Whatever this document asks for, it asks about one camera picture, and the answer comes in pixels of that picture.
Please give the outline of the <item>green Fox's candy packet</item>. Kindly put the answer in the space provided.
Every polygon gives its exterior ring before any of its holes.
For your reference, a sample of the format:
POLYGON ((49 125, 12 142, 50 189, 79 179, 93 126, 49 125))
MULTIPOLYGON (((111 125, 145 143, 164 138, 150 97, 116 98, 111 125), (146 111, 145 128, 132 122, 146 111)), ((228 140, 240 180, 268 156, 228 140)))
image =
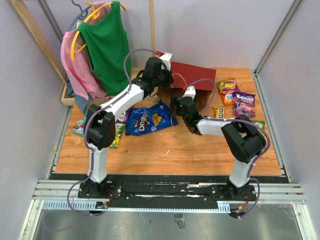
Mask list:
POLYGON ((114 138, 112 144, 110 145, 111 148, 114 148, 114 149, 118 148, 122 134, 125 131, 125 127, 126 127, 126 125, 124 123, 117 122, 115 124, 115 138, 114 138))

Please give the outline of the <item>red brown paper bag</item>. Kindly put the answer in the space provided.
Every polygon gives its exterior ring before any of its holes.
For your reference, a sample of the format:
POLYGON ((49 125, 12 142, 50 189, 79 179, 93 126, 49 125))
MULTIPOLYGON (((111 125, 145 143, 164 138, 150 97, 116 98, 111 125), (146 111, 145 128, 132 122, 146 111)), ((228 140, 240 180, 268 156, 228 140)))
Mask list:
POLYGON ((175 61, 171 63, 171 69, 173 84, 171 88, 159 88, 158 98, 169 106, 172 97, 182 97, 184 88, 192 84, 196 92, 196 108, 201 112, 213 92, 216 70, 175 61))

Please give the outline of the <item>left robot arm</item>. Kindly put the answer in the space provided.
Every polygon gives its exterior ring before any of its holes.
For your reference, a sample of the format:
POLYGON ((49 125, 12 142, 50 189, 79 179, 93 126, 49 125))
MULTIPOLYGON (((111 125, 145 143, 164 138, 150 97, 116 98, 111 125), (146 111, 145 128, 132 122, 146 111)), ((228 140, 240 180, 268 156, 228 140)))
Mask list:
POLYGON ((89 171, 85 183, 80 187, 88 189, 87 195, 101 198, 110 191, 107 177, 107 155, 116 137, 116 120, 134 104, 149 96, 156 87, 170 87, 173 83, 173 55, 169 52, 160 57, 150 57, 145 68, 134 80, 110 102, 101 106, 92 105, 85 122, 84 139, 89 149, 89 171))

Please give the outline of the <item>purple Fox's candy packet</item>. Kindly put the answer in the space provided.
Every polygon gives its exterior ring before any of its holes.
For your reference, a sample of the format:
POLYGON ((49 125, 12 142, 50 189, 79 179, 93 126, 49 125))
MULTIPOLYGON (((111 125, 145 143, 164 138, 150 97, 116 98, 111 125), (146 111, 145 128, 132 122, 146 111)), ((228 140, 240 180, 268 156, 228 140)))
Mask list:
POLYGON ((118 123, 126 124, 130 115, 131 109, 126 110, 120 117, 117 119, 118 123))

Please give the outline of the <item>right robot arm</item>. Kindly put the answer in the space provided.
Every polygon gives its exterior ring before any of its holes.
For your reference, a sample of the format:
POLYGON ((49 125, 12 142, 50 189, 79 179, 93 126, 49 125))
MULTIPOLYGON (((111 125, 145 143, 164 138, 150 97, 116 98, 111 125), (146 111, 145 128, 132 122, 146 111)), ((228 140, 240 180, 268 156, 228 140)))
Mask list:
POLYGON ((270 145, 266 133, 245 115, 227 119, 200 115, 190 96, 172 97, 169 110, 182 117, 191 133, 225 138, 235 158, 226 193, 232 200, 240 199, 249 186, 253 164, 270 145))

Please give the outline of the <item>yellow snack packet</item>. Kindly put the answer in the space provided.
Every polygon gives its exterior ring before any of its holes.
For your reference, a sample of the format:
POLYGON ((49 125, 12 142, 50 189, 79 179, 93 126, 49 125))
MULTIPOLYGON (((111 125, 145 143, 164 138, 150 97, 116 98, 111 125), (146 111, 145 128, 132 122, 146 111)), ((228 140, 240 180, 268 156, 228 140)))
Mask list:
POLYGON ((220 106, 213 107, 214 113, 213 117, 215 119, 224 119, 225 118, 225 108, 220 106))

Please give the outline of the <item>teal snack packet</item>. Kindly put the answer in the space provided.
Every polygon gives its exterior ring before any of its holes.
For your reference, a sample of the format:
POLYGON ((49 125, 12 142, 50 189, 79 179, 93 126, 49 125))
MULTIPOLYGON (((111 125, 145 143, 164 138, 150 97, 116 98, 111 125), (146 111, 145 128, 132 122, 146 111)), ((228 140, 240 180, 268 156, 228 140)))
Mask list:
POLYGON ((80 120, 78 120, 74 126, 69 130, 71 133, 76 134, 78 136, 83 137, 85 131, 85 124, 87 120, 87 114, 83 116, 80 120))

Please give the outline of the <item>orange snack packet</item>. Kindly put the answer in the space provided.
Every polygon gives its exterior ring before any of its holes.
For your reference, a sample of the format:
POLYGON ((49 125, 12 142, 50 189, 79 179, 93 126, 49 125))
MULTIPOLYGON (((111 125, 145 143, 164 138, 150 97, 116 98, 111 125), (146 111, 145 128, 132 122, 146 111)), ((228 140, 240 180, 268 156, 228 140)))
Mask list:
POLYGON ((233 93, 239 92, 240 88, 235 78, 229 78, 219 81, 217 89, 221 100, 225 106, 233 104, 233 93))

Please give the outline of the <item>blue Doritos chip bag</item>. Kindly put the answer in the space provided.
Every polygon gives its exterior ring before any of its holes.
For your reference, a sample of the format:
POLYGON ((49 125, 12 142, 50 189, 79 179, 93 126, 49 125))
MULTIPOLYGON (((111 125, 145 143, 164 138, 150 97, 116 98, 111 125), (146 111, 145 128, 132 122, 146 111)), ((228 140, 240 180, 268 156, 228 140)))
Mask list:
POLYGON ((178 125, 178 120, 162 101, 152 107, 132 108, 125 126, 126 136, 142 136, 178 125))

